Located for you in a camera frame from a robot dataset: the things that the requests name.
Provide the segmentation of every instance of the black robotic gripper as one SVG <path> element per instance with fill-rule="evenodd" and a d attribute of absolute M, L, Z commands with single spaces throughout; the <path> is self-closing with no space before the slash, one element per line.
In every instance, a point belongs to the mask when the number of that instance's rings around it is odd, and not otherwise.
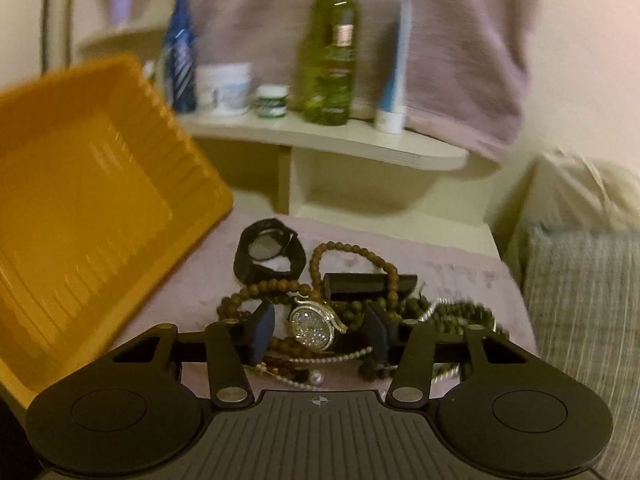
<path fill-rule="evenodd" d="M 376 391 L 255 399 L 243 365 L 262 360 L 273 329 L 267 302 L 204 332 L 160 324 L 50 386 L 26 415 L 44 478 L 596 478 L 590 467 L 612 431 L 606 404 L 490 330 L 439 335 L 368 308 L 373 355 L 398 365 L 386 399 Z M 180 383 L 184 362 L 207 364 L 210 400 Z M 461 381 L 430 399 L 437 363 L 459 363 Z"/>

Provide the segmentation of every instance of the black smartwatch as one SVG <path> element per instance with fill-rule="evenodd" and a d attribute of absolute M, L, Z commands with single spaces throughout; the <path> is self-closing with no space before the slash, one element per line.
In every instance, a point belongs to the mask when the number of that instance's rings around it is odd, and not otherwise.
<path fill-rule="evenodd" d="M 273 270 L 260 264 L 276 256 L 284 256 L 290 261 L 289 270 Z M 305 250 L 298 240 L 298 233 L 277 218 L 258 220 L 242 231 L 234 259 L 234 274 L 244 285 L 273 278 L 297 280 L 305 266 Z"/>

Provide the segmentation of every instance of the wristwatch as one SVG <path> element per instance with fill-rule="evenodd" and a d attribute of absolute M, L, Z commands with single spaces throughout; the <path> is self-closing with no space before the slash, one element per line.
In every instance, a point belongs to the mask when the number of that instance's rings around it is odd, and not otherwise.
<path fill-rule="evenodd" d="M 289 270 L 273 270 L 260 264 L 276 256 L 290 261 Z M 234 259 L 234 274 L 241 283 L 253 285 L 273 278 L 297 280 L 305 266 L 305 250 L 298 233 L 277 218 L 258 220 L 242 231 Z"/>
<path fill-rule="evenodd" d="M 299 298 L 293 301 L 289 324 L 293 337 L 305 348 L 323 352 L 334 344 L 336 332 L 347 332 L 347 327 L 328 304 Z"/>

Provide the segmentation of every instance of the blue bottle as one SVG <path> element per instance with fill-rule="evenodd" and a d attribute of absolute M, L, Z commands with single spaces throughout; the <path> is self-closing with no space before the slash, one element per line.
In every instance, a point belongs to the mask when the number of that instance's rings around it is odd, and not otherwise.
<path fill-rule="evenodd" d="M 179 114 L 196 109 L 194 40 L 189 0 L 175 0 L 169 30 L 162 41 L 162 58 L 164 97 Z"/>

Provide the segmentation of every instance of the white jar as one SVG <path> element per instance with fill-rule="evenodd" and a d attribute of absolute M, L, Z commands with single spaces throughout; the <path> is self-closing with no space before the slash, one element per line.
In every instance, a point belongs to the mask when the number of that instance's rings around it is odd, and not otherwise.
<path fill-rule="evenodd" d="M 196 68 L 198 110 L 232 116 L 249 109 L 251 63 L 203 65 Z"/>
<path fill-rule="evenodd" d="M 287 115 L 286 85 L 260 85 L 255 91 L 255 111 L 263 119 L 279 119 Z"/>

